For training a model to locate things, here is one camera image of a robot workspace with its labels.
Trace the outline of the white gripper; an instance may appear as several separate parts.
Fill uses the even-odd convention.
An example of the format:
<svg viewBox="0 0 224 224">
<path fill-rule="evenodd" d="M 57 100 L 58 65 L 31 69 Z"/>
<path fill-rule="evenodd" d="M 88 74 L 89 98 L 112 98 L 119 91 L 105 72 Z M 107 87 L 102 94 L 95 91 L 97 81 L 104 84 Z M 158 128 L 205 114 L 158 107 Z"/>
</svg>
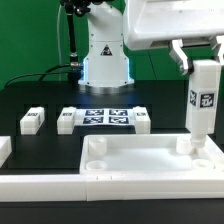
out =
<svg viewBox="0 0 224 224">
<path fill-rule="evenodd" d="M 224 0 L 126 0 L 123 33 L 131 50 L 163 47 L 172 40 L 169 55 L 182 75 L 194 71 L 183 41 L 203 45 L 212 37 L 215 60 L 224 64 Z"/>
</svg>

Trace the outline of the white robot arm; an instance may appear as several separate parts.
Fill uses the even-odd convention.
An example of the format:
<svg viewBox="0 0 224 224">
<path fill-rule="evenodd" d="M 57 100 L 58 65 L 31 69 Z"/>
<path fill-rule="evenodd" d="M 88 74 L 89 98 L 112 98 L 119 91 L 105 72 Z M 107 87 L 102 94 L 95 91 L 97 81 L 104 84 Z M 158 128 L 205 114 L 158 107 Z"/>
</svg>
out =
<svg viewBox="0 0 224 224">
<path fill-rule="evenodd" d="M 134 83 L 124 47 L 148 50 L 168 47 L 181 73 L 193 72 L 184 46 L 210 44 L 224 65 L 224 0 L 124 0 L 119 11 L 112 0 L 84 0 L 76 13 L 88 18 L 89 53 L 79 84 L 98 93 Z"/>
</svg>

